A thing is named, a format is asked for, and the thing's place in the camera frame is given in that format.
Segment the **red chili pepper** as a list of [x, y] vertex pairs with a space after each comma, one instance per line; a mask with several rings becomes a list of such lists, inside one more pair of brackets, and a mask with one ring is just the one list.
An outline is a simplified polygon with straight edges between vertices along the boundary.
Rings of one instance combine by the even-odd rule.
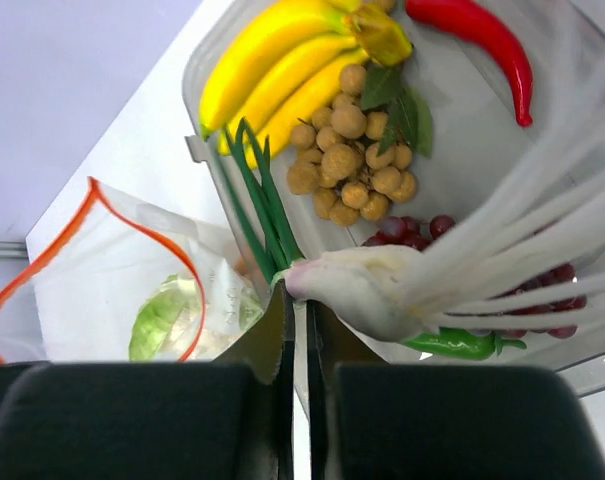
[[517, 124], [522, 128], [533, 124], [533, 70], [522, 44], [497, 16], [475, 1], [406, 1], [405, 11], [412, 20], [470, 42], [488, 54], [509, 83]]

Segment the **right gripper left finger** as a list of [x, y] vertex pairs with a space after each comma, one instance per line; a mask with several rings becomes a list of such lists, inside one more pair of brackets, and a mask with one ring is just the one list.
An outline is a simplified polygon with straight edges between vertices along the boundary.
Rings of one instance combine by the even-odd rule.
[[290, 479], [294, 344], [277, 286], [212, 362], [0, 367], [0, 479]]

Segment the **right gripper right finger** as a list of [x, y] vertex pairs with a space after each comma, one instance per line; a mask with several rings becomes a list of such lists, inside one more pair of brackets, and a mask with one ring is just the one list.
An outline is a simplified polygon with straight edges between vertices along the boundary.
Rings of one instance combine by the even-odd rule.
[[307, 306], [315, 479], [605, 479], [570, 386], [528, 366], [389, 364]]

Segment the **clear zip top bag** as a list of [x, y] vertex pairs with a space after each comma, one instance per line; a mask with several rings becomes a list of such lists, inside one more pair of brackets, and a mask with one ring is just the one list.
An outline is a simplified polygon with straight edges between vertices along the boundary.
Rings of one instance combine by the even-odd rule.
[[238, 257], [228, 229], [91, 180], [57, 238], [0, 292], [0, 365], [131, 361], [138, 311], [167, 277], [235, 273], [252, 286]]

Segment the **white cauliflower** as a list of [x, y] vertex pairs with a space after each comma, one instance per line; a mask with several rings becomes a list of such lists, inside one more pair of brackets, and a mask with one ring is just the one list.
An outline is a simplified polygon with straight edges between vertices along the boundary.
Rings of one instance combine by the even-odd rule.
[[139, 309], [128, 358], [213, 360], [262, 316], [252, 288], [235, 273], [211, 274], [202, 284], [174, 274]]

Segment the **green chili pepper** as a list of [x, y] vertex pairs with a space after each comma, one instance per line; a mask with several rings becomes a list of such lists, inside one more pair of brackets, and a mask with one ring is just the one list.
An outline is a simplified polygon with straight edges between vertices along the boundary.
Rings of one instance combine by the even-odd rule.
[[504, 338], [493, 331], [485, 336], [475, 336], [466, 330], [452, 328], [442, 328], [438, 334], [421, 334], [403, 341], [402, 345], [422, 353], [470, 361], [499, 356], [505, 348], [527, 349], [524, 341]]

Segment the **yellow banana bunch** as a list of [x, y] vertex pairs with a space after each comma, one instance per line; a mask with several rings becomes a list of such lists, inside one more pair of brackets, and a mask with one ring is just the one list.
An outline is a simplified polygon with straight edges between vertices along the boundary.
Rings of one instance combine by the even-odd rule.
[[386, 11], [361, 1], [277, 1], [233, 40], [209, 75], [199, 105], [203, 138], [247, 120], [273, 154], [288, 144], [297, 121], [309, 118], [340, 89], [340, 71], [372, 60], [395, 66], [413, 50]]

